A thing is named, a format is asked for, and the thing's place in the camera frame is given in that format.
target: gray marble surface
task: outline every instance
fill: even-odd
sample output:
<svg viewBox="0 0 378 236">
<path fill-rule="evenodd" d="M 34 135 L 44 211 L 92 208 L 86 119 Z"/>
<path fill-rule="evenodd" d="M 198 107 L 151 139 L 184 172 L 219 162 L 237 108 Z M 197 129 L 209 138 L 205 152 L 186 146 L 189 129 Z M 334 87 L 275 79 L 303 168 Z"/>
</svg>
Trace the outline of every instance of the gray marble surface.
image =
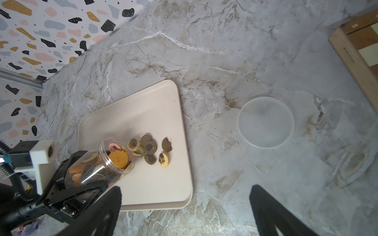
<svg viewBox="0 0 378 236">
<path fill-rule="evenodd" d="M 38 138 L 77 151 L 80 119 L 164 79 L 179 88 L 194 182 L 181 210 L 121 212 L 114 235 L 258 235 L 260 184 L 322 236 L 378 234 L 378 115 L 328 38 L 366 0 L 160 0 L 44 84 Z M 286 103 L 283 146 L 237 128 L 259 96 Z"/>
</svg>

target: beige tray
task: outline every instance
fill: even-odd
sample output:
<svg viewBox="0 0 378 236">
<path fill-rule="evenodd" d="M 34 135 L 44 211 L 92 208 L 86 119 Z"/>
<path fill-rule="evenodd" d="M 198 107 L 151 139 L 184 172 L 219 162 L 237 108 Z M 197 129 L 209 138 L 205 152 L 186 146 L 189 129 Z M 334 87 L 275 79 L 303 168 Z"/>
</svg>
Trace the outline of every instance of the beige tray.
<svg viewBox="0 0 378 236">
<path fill-rule="evenodd" d="M 95 151 L 111 137 L 128 143 L 149 133 L 158 144 L 168 137 L 173 150 L 169 166 L 149 165 L 135 157 L 135 167 L 116 183 L 122 191 L 121 211 L 179 209 L 193 196 L 192 174 L 176 84 L 164 80 L 84 116 L 79 124 L 78 150 Z"/>
</svg>

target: round lid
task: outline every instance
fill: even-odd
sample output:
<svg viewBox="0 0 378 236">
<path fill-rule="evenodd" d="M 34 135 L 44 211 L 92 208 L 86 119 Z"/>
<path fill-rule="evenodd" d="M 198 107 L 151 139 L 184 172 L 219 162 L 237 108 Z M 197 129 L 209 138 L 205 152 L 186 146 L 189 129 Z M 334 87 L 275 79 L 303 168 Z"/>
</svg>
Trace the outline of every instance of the round lid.
<svg viewBox="0 0 378 236">
<path fill-rule="evenodd" d="M 272 97 L 258 97 L 247 102 L 239 112 L 238 128 L 243 138 L 258 148 L 276 148 L 294 131 L 290 109 Z"/>
</svg>

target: coiled cable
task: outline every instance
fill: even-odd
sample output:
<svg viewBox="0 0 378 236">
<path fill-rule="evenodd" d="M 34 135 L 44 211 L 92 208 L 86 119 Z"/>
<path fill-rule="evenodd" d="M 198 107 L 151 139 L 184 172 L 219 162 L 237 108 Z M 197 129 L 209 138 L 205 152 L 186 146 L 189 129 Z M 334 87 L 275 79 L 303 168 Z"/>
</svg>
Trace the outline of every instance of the coiled cable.
<svg viewBox="0 0 378 236">
<path fill-rule="evenodd" d="M 11 149 L 2 141 L 0 141 L 0 155 L 8 154 Z M 14 166 L 12 163 L 3 163 L 0 166 L 0 170 L 2 170 L 10 179 L 12 186 L 16 190 L 16 195 L 19 196 L 22 200 L 29 202 L 34 200 L 36 195 L 36 182 L 35 180 L 29 179 L 23 173 L 15 173 Z M 30 189 L 25 190 L 21 178 L 25 180 L 26 183 L 29 184 Z"/>
</svg>

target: patterned wall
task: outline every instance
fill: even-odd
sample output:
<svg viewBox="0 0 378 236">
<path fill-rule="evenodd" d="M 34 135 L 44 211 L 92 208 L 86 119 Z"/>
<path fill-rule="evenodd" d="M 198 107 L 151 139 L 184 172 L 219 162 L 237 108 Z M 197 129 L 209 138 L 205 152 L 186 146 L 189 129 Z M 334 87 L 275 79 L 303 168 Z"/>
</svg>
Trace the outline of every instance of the patterned wall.
<svg viewBox="0 0 378 236">
<path fill-rule="evenodd" d="M 46 80 L 153 0 L 6 0 L 0 67 Z"/>
<path fill-rule="evenodd" d="M 0 79 L 0 139 L 9 147 L 35 140 L 41 91 Z"/>
</svg>

